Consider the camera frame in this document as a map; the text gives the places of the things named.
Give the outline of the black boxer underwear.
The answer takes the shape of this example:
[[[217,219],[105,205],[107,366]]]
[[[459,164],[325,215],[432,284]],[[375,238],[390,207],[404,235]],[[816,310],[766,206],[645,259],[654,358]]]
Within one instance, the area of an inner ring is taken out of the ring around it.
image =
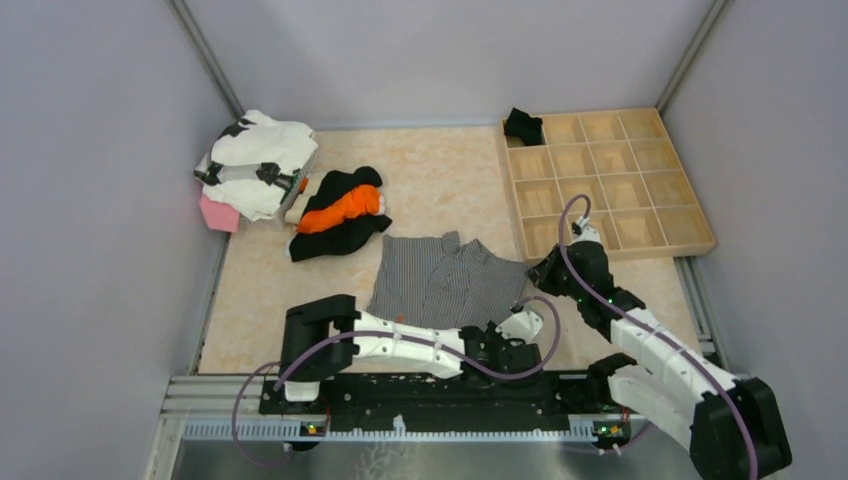
[[[503,131],[506,137],[516,138],[525,146],[540,146],[544,144],[543,124],[541,117],[512,108],[504,122]]]

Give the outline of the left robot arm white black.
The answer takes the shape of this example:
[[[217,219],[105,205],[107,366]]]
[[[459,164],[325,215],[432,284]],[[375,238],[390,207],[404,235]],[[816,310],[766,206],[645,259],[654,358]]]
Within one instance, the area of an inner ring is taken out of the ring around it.
[[[499,325],[431,329],[360,311],[338,294],[290,308],[274,391],[297,413],[319,404],[322,381],[357,361],[450,380],[472,370],[496,381],[519,381],[550,361],[533,340],[543,325],[533,309],[517,308]]]

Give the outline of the pink cloth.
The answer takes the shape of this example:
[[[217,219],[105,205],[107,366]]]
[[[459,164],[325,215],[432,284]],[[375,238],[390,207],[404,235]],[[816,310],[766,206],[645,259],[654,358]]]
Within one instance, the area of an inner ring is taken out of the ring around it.
[[[226,233],[235,233],[238,230],[240,213],[230,205],[213,201],[202,194],[199,207],[210,230]]]

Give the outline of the black metal base rail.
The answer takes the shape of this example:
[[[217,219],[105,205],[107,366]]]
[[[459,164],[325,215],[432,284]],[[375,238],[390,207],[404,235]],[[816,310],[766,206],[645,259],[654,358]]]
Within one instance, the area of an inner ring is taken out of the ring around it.
[[[264,375],[186,377],[169,386],[161,412],[187,417],[188,439],[281,441],[294,451],[322,442],[553,442],[607,451],[636,438],[622,406],[596,396],[584,372],[547,371],[528,390],[346,373],[306,403],[287,401],[273,386]]]

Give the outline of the grey striped underwear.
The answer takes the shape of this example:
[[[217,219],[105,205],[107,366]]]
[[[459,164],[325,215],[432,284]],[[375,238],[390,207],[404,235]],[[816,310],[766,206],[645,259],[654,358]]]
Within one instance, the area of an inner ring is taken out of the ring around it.
[[[382,258],[366,311],[376,317],[437,330],[498,324],[522,294],[528,265],[495,255],[480,240],[394,237]]]

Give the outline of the white perforated basket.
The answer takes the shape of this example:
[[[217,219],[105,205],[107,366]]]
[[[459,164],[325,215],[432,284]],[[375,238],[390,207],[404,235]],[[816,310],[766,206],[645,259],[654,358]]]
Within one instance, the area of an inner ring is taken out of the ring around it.
[[[294,205],[295,201],[301,194],[301,188],[304,185],[306,179],[311,174],[314,165],[319,156],[318,152],[312,154],[308,162],[304,165],[304,167],[300,170],[298,175],[296,176],[297,183],[296,185],[288,191],[281,200],[280,208],[277,213],[269,219],[259,219],[256,221],[247,221],[242,220],[242,222],[247,225],[253,225],[259,228],[275,230],[275,231],[283,231],[286,229],[285,222],[285,214],[289,211],[289,209]]]

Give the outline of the white black clothes pile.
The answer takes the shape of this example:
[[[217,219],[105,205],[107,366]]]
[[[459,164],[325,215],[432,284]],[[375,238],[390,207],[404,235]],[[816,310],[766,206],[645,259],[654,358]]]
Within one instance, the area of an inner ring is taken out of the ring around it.
[[[314,130],[248,110],[228,125],[193,170],[209,199],[250,221],[270,220],[318,149]]]

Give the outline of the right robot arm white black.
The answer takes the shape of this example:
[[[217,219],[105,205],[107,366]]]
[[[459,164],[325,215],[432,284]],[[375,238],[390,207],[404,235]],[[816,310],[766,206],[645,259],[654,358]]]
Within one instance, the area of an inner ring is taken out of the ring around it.
[[[539,290],[575,301],[583,321],[619,353],[595,362],[586,385],[600,412],[619,405],[673,438],[704,479],[763,479],[793,454],[772,388],[717,366],[617,286],[597,231],[585,226],[528,271]]]

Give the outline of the orange underwear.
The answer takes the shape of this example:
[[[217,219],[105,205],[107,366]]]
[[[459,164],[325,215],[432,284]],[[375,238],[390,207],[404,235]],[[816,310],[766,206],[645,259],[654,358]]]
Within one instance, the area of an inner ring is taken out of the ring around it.
[[[347,220],[364,215],[382,215],[385,210],[385,197],[375,186],[359,185],[331,205],[306,212],[298,222],[296,231],[303,234],[321,233]]]

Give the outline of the wooden compartment tray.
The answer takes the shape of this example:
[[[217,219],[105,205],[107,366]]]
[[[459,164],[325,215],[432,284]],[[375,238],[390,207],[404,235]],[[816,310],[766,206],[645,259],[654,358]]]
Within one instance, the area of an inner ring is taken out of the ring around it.
[[[506,126],[506,162],[519,248],[529,263],[558,239],[559,218],[578,194],[611,260],[701,256],[716,239],[653,107],[541,115],[525,143]]]

